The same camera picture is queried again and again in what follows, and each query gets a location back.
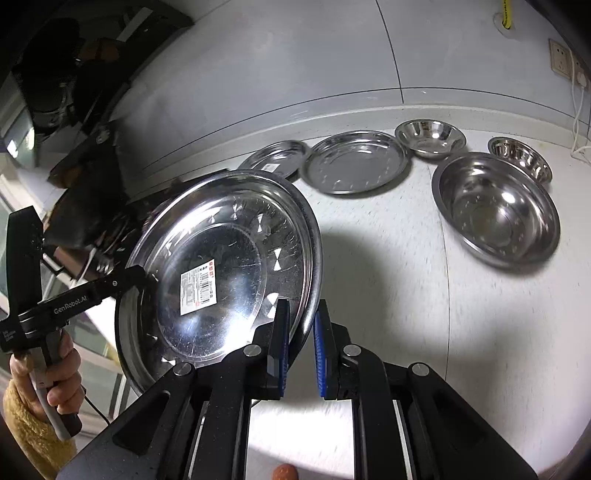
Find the yellow fuzzy left sleeve forearm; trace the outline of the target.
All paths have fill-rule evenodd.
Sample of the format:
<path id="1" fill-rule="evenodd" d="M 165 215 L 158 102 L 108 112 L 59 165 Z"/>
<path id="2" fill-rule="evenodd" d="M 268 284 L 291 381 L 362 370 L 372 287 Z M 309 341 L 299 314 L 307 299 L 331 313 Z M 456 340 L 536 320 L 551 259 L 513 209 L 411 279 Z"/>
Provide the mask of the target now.
<path id="1" fill-rule="evenodd" d="M 8 429 L 28 460 L 44 479 L 55 479 L 77 454 L 74 440 L 59 440 L 50 424 L 37 419 L 13 380 L 4 393 L 3 409 Z"/>

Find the person's left hand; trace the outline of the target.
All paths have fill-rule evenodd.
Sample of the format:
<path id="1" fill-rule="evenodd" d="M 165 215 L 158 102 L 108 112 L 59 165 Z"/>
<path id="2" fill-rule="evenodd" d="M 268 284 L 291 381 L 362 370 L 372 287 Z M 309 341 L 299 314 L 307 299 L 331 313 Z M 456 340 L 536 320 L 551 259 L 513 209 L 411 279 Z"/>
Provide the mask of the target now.
<path id="1" fill-rule="evenodd" d="M 61 415 L 77 414 L 85 397 L 79 373 L 81 357 L 65 330 L 61 335 L 59 355 L 61 360 L 46 371 L 47 379 L 54 384 L 47 394 L 47 403 Z M 14 385 L 26 408 L 38 420 L 47 423 L 47 416 L 29 377 L 33 369 L 32 359 L 29 355 L 12 355 L 9 366 Z"/>

